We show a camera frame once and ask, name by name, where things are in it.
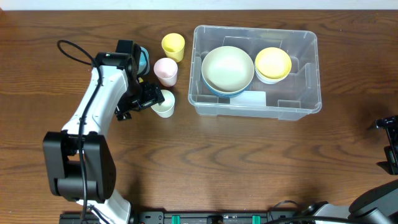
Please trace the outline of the pale green white cup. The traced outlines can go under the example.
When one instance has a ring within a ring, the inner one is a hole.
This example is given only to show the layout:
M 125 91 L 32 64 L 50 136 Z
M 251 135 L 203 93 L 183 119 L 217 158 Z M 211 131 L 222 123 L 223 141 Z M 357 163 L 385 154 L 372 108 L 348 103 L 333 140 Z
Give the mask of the pale green white cup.
M 161 90 L 164 101 L 151 106 L 152 110 L 161 118 L 169 118 L 173 115 L 175 110 L 175 97 L 171 91 Z

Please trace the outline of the pink cup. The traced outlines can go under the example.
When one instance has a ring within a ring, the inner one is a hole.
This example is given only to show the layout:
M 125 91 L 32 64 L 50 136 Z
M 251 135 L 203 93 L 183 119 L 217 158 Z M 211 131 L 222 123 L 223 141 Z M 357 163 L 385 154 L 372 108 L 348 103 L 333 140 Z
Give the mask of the pink cup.
M 178 65 L 171 58 L 161 58 L 154 64 L 154 73 L 163 86 L 174 86 L 177 82 Z

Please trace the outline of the light blue cup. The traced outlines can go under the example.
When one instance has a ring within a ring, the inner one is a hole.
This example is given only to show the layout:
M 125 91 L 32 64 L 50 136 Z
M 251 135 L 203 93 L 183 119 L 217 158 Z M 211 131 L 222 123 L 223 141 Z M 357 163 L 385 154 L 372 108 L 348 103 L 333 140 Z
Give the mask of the light blue cup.
M 149 53 L 147 49 L 141 47 L 138 75 L 147 75 L 150 71 Z

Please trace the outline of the yellow cup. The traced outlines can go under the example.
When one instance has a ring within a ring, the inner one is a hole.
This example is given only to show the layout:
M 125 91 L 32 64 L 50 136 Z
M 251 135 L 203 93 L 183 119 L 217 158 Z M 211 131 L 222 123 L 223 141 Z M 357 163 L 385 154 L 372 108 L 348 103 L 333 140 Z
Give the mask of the yellow cup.
M 184 56 L 185 39 L 178 33 L 167 34 L 161 41 L 166 56 L 175 62 L 180 62 Z

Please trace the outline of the dark blue bowl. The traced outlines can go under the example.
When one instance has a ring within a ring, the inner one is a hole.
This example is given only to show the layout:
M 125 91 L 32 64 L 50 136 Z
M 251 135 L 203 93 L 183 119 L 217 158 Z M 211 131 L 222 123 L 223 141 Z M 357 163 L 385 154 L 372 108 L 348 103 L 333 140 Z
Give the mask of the dark blue bowl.
M 234 98 L 234 97 L 236 97 L 236 96 L 242 94 L 242 93 L 246 90 L 246 89 L 244 88 L 244 89 L 239 90 L 239 91 L 236 91 L 236 92 L 227 93 L 227 92 L 218 91 L 218 90 L 212 88 L 211 86 L 209 86 L 209 85 L 207 85 L 207 84 L 206 84 L 205 86 L 206 86 L 207 89 L 209 89 L 213 94 L 215 94 L 216 96 L 222 97 L 222 98 Z
M 219 98 L 235 98 L 235 97 L 237 97 L 237 96 L 239 96 L 239 95 L 242 95 L 243 93 L 244 93 L 244 91 L 240 91 L 240 92 L 237 92 L 237 93 L 234 93 L 234 94 L 224 94 L 224 93 L 219 93 L 219 92 L 216 92 L 216 91 L 211 91 L 212 92 L 212 94 L 214 94 L 215 96 L 217 96 L 217 97 L 219 97 Z

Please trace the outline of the beige bowl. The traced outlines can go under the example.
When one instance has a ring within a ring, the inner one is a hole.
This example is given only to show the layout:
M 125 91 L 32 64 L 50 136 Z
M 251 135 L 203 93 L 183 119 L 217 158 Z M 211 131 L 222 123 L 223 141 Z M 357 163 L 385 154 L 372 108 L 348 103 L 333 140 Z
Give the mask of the beige bowl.
M 205 84 L 221 92 L 246 89 L 254 78 L 254 62 L 242 49 L 222 46 L 203 59 L 201 74 Z

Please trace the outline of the grey bowl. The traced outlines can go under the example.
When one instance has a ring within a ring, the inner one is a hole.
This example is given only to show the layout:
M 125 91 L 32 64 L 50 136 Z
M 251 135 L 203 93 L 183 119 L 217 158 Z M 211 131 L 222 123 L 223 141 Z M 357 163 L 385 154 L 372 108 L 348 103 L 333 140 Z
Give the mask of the grey bowl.
M 265 76 L 257 69 L 257 67 L 254 67 L 254 68 L 255 68 L 255 73 L 256 73 L 257 78 L 258 78 L 261 82 L 263 82 L 263 83 L 265 83 L 265 84 L 275 84 L 275 83 L 278 83 L 278 82 L 282 81 L 283 79 L 287 78 L 287 76 L 288 76 L 288 75 L 286 75 L 286 76 L 284 76 L 284 77 L 282 77 L 282 78 L 276 78 L 276 79 L 267 78 L 267 77 L 265 77 Z

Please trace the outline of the white bowl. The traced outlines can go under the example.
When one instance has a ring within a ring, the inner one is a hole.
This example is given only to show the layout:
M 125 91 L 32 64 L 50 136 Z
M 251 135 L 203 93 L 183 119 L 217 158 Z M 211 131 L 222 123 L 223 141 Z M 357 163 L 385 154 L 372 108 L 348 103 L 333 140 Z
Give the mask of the white bowl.
M 263 77 L 263 76 L 257 76 L 257 78 L 258 78 L 261 82 L 263 82 L 263 83 L 265 83 L 265 84 L 269 84 L 269 85 L 276 84 L 276 83 L 278 83 L 278 82 L 280 82 L 280 81 L 282 81 L 282 80 L 284 79 L 284 78 L 270 79 L 270 78 Z

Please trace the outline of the yellow bowl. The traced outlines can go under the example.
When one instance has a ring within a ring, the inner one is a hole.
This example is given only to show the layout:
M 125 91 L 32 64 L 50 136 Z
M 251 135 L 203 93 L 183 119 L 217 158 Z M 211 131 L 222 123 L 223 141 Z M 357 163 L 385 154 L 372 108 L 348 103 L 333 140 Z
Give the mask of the yellow bowl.
M 287 52 L 276 47 L 262 49 L 254 64 L 263 77 L 272 80 L 285 78 L 292 69 L 292 60 Z

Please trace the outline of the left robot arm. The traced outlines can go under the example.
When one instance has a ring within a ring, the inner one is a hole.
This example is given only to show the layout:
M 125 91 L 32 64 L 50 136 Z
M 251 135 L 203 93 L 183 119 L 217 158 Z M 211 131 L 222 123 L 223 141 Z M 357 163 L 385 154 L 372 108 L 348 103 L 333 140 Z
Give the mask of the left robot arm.
M 148 56 L 133 40 L 119 40 L 115 52 L 99 52 L 87 62 L 91 80 L 84 97 L 61 131 L 49 131 L 43 149 L 50 191 L 82 204 L 66 223 L 137 223 L 129 201 L 115 189 L 116 166 L 106 136 L 115 116 L 131 119 L 165 98 L 158 84 L 140 81 Z

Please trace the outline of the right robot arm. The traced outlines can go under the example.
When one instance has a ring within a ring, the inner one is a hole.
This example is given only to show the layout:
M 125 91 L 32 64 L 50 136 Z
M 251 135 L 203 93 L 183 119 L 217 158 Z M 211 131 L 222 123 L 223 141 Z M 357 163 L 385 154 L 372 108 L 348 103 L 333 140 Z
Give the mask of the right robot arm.
M 378 162 L 390 175 L 397 175 L 397 116 L 378 119 L 374 128 L 384 129 L 389 145 L 384 148 L 387 160 Z M 368 190 L 349 207 L 320 202 L 308 206 L 304 215 L 347 218 L 363 223 L 397 223 L 397 181 Z

